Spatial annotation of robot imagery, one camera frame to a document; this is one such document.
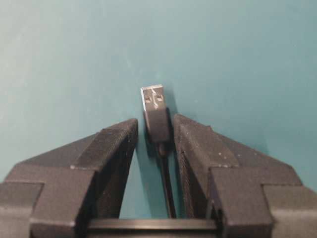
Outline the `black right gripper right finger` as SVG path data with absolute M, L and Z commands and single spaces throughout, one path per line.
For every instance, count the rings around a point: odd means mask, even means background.
M 174 116 L 188 218 L 214 220 L 223 238 L 314 238 L 317 194 L 292 166 Z

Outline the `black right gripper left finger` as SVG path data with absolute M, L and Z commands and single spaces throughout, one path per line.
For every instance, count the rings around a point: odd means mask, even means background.
M 13 166 L 0 185 L 3 238 L 80 238 L 118 218 L 138 139 L 128 119 Z

